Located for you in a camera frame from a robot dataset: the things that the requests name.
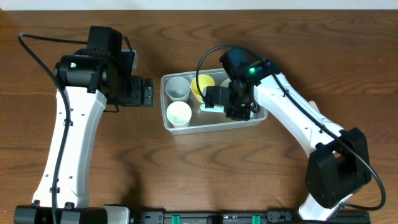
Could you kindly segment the white bowl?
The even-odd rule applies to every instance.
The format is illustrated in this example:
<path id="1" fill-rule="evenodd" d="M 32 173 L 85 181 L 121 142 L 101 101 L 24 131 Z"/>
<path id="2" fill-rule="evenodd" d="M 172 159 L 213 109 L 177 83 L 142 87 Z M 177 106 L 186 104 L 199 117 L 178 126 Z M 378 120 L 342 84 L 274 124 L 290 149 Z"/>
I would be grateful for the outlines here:
<path id="1" fill-rule="evenodd" d="M 230 82 L 231 82 L 231 80 L 228 78 L 225 81 L 223 81 L 220 86 L 228 88 Z"/>

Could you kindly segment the pale green plastic spoon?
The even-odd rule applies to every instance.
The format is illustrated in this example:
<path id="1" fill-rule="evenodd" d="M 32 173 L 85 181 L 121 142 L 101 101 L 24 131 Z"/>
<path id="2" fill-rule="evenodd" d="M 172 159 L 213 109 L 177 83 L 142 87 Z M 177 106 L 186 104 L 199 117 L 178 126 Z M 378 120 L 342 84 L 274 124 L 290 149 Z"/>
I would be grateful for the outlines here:
<path id="1" fill-rule="evenodd" d="M 200 109 L 205 112 L 210 112 L 210 113 L 224 113 L 224 107 L 223 106 L 216 106 L 214 107 L 206 107 L 206 104 L 201 104 Z"/>

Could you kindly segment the grey plastic cup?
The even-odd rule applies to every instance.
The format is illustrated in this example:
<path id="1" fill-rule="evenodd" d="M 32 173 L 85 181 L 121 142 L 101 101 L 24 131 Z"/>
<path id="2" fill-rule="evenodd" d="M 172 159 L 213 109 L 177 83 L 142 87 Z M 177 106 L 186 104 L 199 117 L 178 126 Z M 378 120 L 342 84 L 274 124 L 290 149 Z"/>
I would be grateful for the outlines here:
<path id="1" fill-rule="evenodd" d="M 187 102 L 190 94 L 190 82 L 184 77 L 174 77 L 167 82 L 165 90 L 173 102 Z"/>

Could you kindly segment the yellow plastic cup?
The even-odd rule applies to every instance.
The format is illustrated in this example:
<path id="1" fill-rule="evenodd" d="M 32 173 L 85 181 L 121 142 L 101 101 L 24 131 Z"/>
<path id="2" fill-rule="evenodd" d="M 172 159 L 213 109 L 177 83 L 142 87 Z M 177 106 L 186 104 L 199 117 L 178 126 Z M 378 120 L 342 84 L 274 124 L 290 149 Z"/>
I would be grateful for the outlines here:
<path id="1" fill-rule="evenodd" d="M 198 81 L 196 78 L 191 81 L 191 91 L 199 103 L 204 103 L 199 91 L 202 92 L 202 95 L 205 95 L 204 88 L 207 86 L 215 86 L 214 79 L 207 74 L 199 75 Z"/>

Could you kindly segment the white plastic cup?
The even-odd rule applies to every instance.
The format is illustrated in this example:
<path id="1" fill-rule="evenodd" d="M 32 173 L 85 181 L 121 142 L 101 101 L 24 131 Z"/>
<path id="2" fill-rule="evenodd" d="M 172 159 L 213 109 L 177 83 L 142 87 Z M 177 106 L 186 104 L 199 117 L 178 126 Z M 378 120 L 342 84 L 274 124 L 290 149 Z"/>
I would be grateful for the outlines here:
<path id="1" fill-rule="evenodd" d="M 175 101 L 168 106 L 166 117 L 174 128 L 186 128 L 190 124 L 192 110 L 187 103 Z"/>

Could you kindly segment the clear plastic container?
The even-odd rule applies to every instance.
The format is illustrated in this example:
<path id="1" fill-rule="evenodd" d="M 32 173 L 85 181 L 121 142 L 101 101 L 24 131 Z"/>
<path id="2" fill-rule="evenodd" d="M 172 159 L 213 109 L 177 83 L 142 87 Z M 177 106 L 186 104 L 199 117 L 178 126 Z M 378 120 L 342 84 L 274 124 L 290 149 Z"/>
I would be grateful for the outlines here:
<path id="1" fill-rule="evenodd" d="M 174 135 L 257 126 L 268 116 L 264 108 L 249 121 L 228 119 L 222 109 L 209 111 L 192 90 L 195 72 L 164 75 L 160 81 L 160 102 L 165 128 Z"/>

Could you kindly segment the pink plastic fork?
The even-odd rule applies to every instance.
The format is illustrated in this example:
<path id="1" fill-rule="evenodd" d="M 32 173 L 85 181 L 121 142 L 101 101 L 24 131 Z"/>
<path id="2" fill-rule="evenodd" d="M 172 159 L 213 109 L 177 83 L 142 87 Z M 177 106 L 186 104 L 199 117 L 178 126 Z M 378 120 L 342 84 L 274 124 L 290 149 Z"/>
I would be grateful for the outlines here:
<path id="1" fill-rule="evenodd" d="M 320 111 L 317 104 L 314 101 L 309 101 L 308 102 L 315 110 Z"/>

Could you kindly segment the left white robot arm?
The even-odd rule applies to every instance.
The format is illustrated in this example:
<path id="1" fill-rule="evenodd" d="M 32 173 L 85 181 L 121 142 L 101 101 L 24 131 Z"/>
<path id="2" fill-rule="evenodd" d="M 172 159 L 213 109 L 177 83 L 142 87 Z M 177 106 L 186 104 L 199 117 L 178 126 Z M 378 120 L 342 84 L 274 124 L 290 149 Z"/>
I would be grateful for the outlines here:
<path id="1" fill-rule="evenodd" d="M 152 106 L 154 82 L 133 76 L 134 50 L 84 50 L 64 55 L 51 77 L 57 115 L 44 174 L 31 205 L 19 205 L 14 223 L 133 223 L 123 205 L 89 206 L 90 162 L 106 105 Z"/>

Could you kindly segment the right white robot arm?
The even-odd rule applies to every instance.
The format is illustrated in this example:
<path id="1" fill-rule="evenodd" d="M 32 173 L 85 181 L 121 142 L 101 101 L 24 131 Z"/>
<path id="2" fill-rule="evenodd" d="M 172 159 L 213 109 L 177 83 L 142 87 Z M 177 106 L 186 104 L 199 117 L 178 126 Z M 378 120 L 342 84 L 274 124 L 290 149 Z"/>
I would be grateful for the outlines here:
<path id="1" fill-rule="evenodd" d="M 309 192 L 298 214 L 303 220 L 327 221 L 371 180 L 368 143 L 358 129 L 343 129 L 300 96 L 269 60 L 223 59 L 227 87 L 207 86 L 205 106 L 223 106 L 227 118 L 247 121 L 258 106 L 271 112 L 293 135 L 308 157 Z"/>

